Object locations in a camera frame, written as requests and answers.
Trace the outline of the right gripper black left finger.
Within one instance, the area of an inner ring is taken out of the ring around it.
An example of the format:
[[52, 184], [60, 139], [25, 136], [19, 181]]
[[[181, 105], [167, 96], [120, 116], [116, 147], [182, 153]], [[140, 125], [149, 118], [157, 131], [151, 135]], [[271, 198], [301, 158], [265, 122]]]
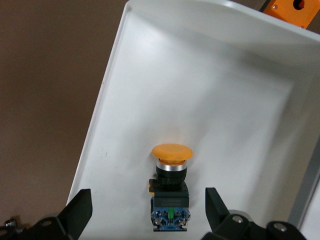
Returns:
[[90, 189], [81, 189], [57, 215], [43, 218], [27, 230], [27, 240], [77, 240], [93, 214]]

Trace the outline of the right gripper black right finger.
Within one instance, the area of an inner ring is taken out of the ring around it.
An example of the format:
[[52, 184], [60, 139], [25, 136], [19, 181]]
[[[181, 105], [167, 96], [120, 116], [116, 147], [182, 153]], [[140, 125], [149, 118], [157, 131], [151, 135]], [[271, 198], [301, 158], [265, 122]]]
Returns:
[[230, 213], [214, 187], [205, 189], [205, 214], [211, 228], [204, 240], [304, 240], [292, 224], [270, 221], [261, 227], [240, 213]]

